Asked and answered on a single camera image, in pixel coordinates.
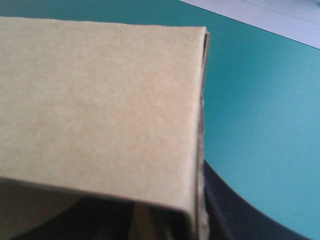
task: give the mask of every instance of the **cardboard flap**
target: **cardboard flap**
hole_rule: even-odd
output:
[[[205,27],[0,17],[0,177],[185,212]]]

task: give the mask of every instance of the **cardboard box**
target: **cardboard box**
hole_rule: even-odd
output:
[[[205,27],[0,17],[1,191],[179,212],[204,239],[208,40]]]

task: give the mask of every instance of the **corrugated cardboard edge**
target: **corrugated cardboard edge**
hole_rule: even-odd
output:
[[[203,43],[203,59],[201,69],[201,95],[200,95],[200,113],[198,124],[198,140],[197,140],[197,172],[196,172],[196,235],[199,240],[207,240],[209,238],[208,214],[206,211],[204,196],[204,85],[207,67],[207,58],[210,44],[210,33],[206,32]]]

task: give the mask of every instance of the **white paper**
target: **white paper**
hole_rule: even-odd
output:
[[[181,0],[320,49],[318,0]]]

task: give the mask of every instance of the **teal table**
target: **teal table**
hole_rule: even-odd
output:
[[[258,210],[320,239],[320,50],[178,0],[2,0],[0,16],[207,26],[206,160]]]

